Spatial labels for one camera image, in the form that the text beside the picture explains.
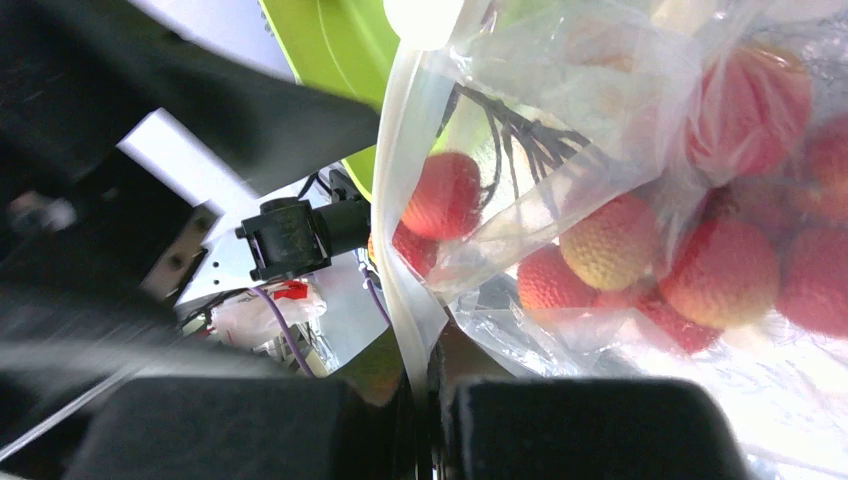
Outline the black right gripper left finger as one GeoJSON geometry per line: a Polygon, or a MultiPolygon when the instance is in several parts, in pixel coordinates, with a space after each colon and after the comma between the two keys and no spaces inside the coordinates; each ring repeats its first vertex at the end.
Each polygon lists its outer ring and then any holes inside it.
{"type": "Polygon", "coordinates": [[[339,419],[342,479],[414,477],[414,405],[392,328],[331,377],[350,385],[339,419]]]}

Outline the clear zip top bag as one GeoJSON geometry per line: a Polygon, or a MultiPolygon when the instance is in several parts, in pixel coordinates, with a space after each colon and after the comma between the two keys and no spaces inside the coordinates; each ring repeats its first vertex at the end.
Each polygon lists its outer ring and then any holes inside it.
{"type": "Polygon", "coordinates": [[[785,479],[847,474],[847,5],[388,1],[378,267],[542,377],[691,380],[785,479]]]}

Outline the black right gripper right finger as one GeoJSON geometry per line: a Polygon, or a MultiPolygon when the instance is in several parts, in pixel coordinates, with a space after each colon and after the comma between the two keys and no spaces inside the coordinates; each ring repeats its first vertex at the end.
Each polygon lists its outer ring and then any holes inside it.
{"type": "Polygon", "coordinates": [[[466,378],[510,378],[511,373],[478,343],[449,321],[440,333],[428,364],[427,426],[432,479],[454,479],[451,458],[451,404],[456,385],[466,378]]]}

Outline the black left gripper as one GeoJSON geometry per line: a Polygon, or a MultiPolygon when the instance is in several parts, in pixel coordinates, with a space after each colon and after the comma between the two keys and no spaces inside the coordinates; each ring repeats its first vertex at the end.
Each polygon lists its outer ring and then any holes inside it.
{"type": "Polygon", "coordinates": [[[119,149],[175,117],[254,187],[375,143],[369,105],[212,53],[127,1],[1,5],[1,371],[234,370],[172,306],[214,223],[119,149]]]}

